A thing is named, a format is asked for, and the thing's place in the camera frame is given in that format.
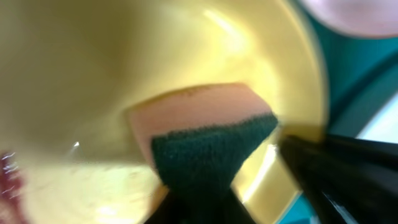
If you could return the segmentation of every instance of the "teal surface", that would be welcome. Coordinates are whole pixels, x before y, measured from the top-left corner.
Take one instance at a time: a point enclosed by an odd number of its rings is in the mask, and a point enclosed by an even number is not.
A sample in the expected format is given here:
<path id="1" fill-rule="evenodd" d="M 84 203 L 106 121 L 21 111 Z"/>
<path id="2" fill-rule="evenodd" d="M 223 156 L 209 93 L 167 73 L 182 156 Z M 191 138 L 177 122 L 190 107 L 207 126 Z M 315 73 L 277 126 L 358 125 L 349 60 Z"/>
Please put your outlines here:
<path id="1" fill-rule="evenodd" d="M 310 21 L 323 52 L 329 81 L 329 134 L 356 137 L 398 92 L 398 38 L 345 37 L 326 28 L 298 6 Z M 313 215 L 301 196 L 280 223 L 303 222 Z"/>

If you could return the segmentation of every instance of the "red food residue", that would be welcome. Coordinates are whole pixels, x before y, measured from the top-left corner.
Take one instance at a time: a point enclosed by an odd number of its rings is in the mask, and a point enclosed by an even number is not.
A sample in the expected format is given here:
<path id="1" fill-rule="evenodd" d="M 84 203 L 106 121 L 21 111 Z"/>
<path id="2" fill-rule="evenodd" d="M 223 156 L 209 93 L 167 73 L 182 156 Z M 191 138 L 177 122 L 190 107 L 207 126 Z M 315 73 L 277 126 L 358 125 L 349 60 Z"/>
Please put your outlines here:
<path id="1" fill-rule="evenodd" d="M 21 210 L 21 173 L 12 157 L 15 153 L 1 154 L 0 159 L 0 224 L 28 224 Z"/>

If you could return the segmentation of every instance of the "yellow bowl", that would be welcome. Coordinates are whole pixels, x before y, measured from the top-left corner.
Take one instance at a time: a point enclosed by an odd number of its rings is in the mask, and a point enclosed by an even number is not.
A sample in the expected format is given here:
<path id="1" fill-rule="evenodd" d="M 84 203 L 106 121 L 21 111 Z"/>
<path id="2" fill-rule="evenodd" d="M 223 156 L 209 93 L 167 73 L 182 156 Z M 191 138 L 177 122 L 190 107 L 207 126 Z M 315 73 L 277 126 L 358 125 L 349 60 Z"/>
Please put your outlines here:
<path id="1" fill-rule="evenodd" d="M 26 176 L 32 223 L 142 223 L 159 186 L 126 119 L 168 91 L 244 82 L 283 124 L 233 187 L 259 223 L 299 191 L 276 156 L 280 134 L 319 140 L 322 64 L 285 1 L 0 3 L 0 149 Z"/>

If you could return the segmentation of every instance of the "dark green fabric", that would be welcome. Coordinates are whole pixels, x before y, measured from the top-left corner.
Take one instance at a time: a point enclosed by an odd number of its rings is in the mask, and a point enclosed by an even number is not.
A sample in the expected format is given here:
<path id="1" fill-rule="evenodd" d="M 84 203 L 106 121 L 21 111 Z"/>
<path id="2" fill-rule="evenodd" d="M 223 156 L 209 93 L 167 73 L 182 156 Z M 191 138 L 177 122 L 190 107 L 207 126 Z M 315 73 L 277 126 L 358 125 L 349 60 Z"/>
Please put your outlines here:
<path id="1" fill-rule="evenodd" d="M 155 136 L 152 152 L 163 183 L 189 207 L 188 224 L 214 223 L 242 163 L 277 126 L 272 114 L 237 124 Z"/>

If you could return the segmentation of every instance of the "red stain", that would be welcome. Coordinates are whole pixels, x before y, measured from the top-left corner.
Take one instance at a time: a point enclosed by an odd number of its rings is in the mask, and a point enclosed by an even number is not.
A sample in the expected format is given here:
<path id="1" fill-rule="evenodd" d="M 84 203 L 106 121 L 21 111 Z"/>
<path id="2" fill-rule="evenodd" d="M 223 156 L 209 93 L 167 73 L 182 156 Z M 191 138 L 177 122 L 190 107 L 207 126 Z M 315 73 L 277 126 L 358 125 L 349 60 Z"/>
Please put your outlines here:
<path id="1" fill-rule="evenodd" d="M 17 220 L 13 220 L 13 223 L 28 224 L 29 222 L 24 216 L 21 209 L 21 196 L 19 190 L 23 185 L 21 173 L 18 170 L 16 163 L 12 162 L 11 159 L 15 153 L 4 153 L 1 154 L 0 159 L 0 189 L 1 189 L 1 201 L 8 206 L 9 211 L 13 213 L 12 217 Z M 0 224 L 8 224 L 4 220 L 0 220 Z"/>

